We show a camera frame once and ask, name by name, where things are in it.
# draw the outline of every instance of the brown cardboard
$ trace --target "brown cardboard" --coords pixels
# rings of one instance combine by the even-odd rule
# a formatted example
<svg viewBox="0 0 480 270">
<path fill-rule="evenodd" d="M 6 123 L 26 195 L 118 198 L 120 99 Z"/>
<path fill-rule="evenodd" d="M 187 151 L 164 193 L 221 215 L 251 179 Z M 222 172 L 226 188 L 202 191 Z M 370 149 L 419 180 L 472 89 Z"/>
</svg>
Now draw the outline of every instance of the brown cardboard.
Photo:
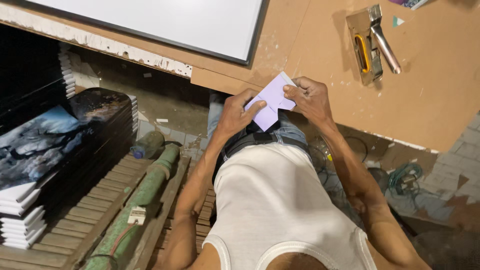
<svg viewBox="0 0 480 270">
<path fill-rule="evenodd" d="M 197 67 L 193 67 L 192 78 L 190 82 L 195 85 L 208 87 L 232 95 L 236 95 L 247 88 L 251 88 L 258 92 L 263 89 L 262 87 L 249 84 L 239 79 Z"/>
<path fill-rule="evenodd" d="M 480 9 L 452 0 L 415 11 L 379 2 L 401 74 L 382 58 L 382 80 L 360 80 L 345 17 L 378 0 L 311 0 L 285 72 L 325 83 L 340 124 L 447 151 L 480 109 Z M 394 15 L 406 22 L 393 28 Z"/>
<path fill-rule="evenodd" d="M 480 109 L 480 8 L 460 2 L 431 0 L 412 11 L 388 0 L 270 1 L 251 67 L 29 12 L 203 68 L 193 83 L 229 93 L 260 89 L 283 69 L 307 76 L 329 87 L 336 122 L 447 151 Z M 382 58 L 382 80 L 363 86 L 345 17 L 376 3 L 403 72 L 392 74 Z M 393 28 L 394 15 L 406 22 Z"/>
</svg>

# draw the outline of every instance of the red wire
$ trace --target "red wire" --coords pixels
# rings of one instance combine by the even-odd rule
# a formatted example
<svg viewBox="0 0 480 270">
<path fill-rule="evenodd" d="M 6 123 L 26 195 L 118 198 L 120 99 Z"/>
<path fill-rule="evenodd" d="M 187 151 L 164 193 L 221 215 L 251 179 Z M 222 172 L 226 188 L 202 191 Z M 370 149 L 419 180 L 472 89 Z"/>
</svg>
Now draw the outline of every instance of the red wire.
<svg viewBox="0 0 480 270">
<path fill-rule="evenodd" d="M 113 244 L 112 251 L 110 251 L 110 256 L 113 257 L 113 254 L 115 253 L 115 250 L 117 249 L 117 246 L 120 242 L 120 239 L 137 223 L 138 223 L 138 220 L 135 220 L 134 223 L 130 224 L 130 226 L 128 226 L 122 233 L 120 233 L 120 235 L 115 240 L 115 243 Z"/>
</svg>

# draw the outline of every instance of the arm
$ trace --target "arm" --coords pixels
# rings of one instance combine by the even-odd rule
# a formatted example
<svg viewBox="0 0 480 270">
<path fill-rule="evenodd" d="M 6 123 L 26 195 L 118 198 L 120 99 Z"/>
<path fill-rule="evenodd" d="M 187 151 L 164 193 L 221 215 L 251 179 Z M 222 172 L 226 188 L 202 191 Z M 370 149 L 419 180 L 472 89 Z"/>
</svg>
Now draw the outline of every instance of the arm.
<svg viewBox="0 0 480 270">
<path fill-rule="evenodd" d="M 266 106 L 265 101 L 257 101 L 248 111 L 243 109 L 255 94 L 255 91 L 247 89 L 225 101 L 218 126 L 178 198 L 172 233 L 163 255 L 163 269 L 187 269 L 196 260 L 196 223 L 212 181 L 216 160 L 227 140 L 245 128 L 257 111 Z"/>
<path fill-rule="evenodd" d="M 293 81 L 298 87 L 285 86 L 285 97 L 294 100 L 302 114 L 322 133 L 347 199 L 363 220 L 373 246 L 369 249 L 377 266 L 383 266 L 381 269 L 430 269 L 393 217 L 377 182 L 338 131 L 325 84 L 305 77 Z"/>
</svg>

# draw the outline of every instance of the white board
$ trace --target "white board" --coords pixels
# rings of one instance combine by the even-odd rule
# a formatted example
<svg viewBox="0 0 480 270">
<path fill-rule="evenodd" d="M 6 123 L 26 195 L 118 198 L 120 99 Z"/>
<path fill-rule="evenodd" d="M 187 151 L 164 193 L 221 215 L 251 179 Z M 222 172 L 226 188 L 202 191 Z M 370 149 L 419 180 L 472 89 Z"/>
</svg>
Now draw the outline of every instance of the white board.
<svg viewBox="0 0 480 270">
<path fill-rule="evenodd" d="M 53 8 L 54 10 L 33 5 L 36 9 L 50 10 L 50 13 L 59 16 L 80 19 L 248 64 L 263 0 L 29 0 L 29 2 Z"/>
</svg>

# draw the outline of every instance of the hand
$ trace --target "hand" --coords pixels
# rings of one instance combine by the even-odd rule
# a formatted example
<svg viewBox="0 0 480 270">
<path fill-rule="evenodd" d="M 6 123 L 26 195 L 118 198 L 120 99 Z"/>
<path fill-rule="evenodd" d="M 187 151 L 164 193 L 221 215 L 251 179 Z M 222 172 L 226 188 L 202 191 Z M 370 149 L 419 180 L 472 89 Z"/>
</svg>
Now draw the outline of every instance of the hand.
<svg viewBox="0 0 480 270">
<path fill-rule="evenodd" d="M 236 96 L 227 98 L 216 131 L 229 139 L 250 124 L 257 112 L 267 105 L 266 101 L 259 100 L 245 111 L 247 102 L 257 94 L 257 91 L 248 88 Z"/>
<path fill-rule="evenodd" d="M 283 87 L 285 98 L 293 100 L 301 113 L 320 131 L 327 128 L 336 129 L 333 121 L 327 86 L 306 77 L 292 80 L 298 87 L 287 85 Z"/>
</svg>

